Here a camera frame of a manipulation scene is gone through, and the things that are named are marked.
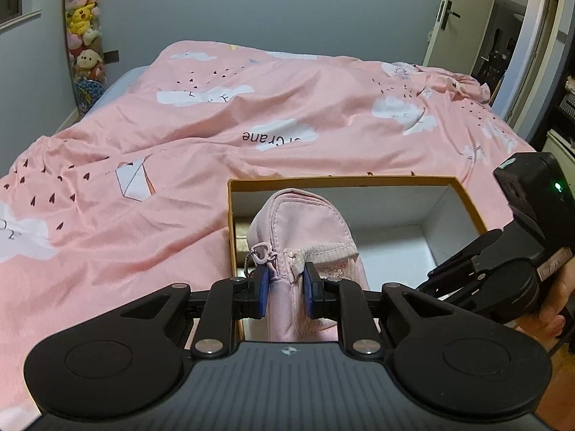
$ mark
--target yellow plush toy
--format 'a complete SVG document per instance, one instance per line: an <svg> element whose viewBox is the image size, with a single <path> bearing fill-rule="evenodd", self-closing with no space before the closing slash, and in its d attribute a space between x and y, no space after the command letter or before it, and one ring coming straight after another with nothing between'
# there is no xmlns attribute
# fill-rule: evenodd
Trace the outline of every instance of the yellow plush toy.
<svg viewBox="0 0 575 431"><path fill-rule="evenodd" d="M90 27L92 21L92 8L96 6L94 3L78 8L72 15L70 22L70 32L82 36Z"/></svg>

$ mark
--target pink duvet cover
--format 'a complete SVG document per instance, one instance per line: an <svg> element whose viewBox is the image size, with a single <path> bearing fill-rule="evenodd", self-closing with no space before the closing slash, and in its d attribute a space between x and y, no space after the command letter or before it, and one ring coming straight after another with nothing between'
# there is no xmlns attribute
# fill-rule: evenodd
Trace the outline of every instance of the pink duvet cover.
<svg viewBox="0 0 575 431"><path fill-rule="evenodd" d="M229 277L229 178L449 175L487 227L492 178L530 147L473 79L213 42L166 48L127 94L41 137L0 180L0 429L38 412L22 365L44 337L173 282Z"/></svg>

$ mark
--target cardboard box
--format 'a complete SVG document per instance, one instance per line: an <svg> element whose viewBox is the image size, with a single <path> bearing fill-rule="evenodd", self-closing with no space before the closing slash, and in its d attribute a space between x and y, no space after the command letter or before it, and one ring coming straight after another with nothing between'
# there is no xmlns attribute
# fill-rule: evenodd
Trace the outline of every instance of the cardboard box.
<svg viewBox="0 0 575 431"><path fill-rule="evenodd" d="M346 176L230 180L229 235L232 274L235 222L253 219L269 197L285 188L330 201L350 228L371 290L386 282L417 287L427 273L487 231L461 183L453 177ZM247 339L263 339L263 325L244 322Z"/></svg>

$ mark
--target pink pencil case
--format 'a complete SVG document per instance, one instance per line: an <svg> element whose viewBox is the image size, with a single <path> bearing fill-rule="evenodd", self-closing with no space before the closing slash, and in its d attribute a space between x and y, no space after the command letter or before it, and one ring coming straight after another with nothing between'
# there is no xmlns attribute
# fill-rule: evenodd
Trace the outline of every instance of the pink pencil case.
<svg viewBox="0 0 575 431"><path fill-rule="evenodd" d="M336 340L334 321L306 316L301 273L304 264L312 262L322 278L350 279L369 289L350 229L337 209L307 191L278 191L256 215L247 240L254 261L267 264L272 273L269 340Z"/></svg>

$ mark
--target window sill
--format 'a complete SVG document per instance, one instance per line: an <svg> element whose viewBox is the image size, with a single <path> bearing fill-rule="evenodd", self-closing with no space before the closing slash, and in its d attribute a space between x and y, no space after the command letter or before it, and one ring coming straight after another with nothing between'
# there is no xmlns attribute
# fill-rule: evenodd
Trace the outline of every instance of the window sill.
<svg viewBox="0 0 575 431"><path fill-rule="evenodd" d="M32 11L30 13L26 13L23 14L21 16L17 16L9 21L6 21L5 23L0 24L0 33L15 27L15 26L19 26L20 24L28 21L28 20L32 20L32 19L36 19L39 18L40 15L42 14L42 10L41 9L37 9L36 11Z"/></svg>

